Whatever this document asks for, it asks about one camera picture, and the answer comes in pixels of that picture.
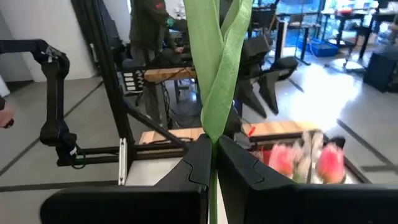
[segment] dark jacket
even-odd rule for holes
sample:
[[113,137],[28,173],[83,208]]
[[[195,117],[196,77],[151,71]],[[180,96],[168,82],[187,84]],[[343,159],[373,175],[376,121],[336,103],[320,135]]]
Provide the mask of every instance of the dark jacket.
[[175,49],[175,42],[170,36],[167,19],[170,15],[166,11],[164,0],[134,0],[130,28],[130,41],[137,47],[145,47],[158,51],[162,48],[163,40],[171,49]]

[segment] person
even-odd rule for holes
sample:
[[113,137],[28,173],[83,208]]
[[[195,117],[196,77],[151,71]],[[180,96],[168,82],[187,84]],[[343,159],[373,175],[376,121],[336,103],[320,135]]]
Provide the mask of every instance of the person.
[[14,117],[14,109],[0,96],[0,128],[6,128]]
[[153,61],[163,51],[163,41],[174,54],[183,52],[183,47],[175,45],[169,29],[185,30],[187,22],[171,17],[166,11],[164,0],[134,0],[131,6],[130,41],[134,65],[141,66]]

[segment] wooden board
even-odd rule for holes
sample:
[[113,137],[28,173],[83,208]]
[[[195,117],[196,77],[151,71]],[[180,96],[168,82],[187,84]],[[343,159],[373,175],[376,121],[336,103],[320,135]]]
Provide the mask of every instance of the wooden board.
[[181,80],[196,78],[197,73],[192,68],[162,68],[151,69],[145,72],[145,79],[149,82],[161,82],[164,80]]
[[[311,122],[296,122],[296,121],[278,121],[278,122],[264,122],[257,124],[244,124],[243,130],[246,134],[254,128],[251,136],[267,136],[287,133],[300,133],[304,130],[317,129],[318,127]],[[169,130],[172,134],[179,138],[192,138],[197,140],[201,134],[204,133],[203,128],[187,128]],[[139,144],[147,144],[154,141],[161,141],[165,138],[155,131],[146,131],[142,134]]]

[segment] blue crate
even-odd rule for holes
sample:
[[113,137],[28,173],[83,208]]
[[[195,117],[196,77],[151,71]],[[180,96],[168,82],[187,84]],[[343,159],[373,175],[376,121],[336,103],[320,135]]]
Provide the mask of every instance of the blue crate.
[[[297,47],[300,50],[303,49],[302,39],[298,40]],[[307,42],[307,47],[305,48],[305,51],[310,52],[317,57],[334,57],[338,53],[338,47],[319,39],[312,39],[310,42]]]

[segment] flower bouquet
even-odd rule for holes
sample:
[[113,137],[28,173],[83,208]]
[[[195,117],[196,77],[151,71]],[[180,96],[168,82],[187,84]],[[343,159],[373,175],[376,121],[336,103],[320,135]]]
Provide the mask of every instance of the flower bouquet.
[[321,131],[305,131],[300,139],[257,144],[260,161],[303,184],[344,184],[344,138],[328,140]]

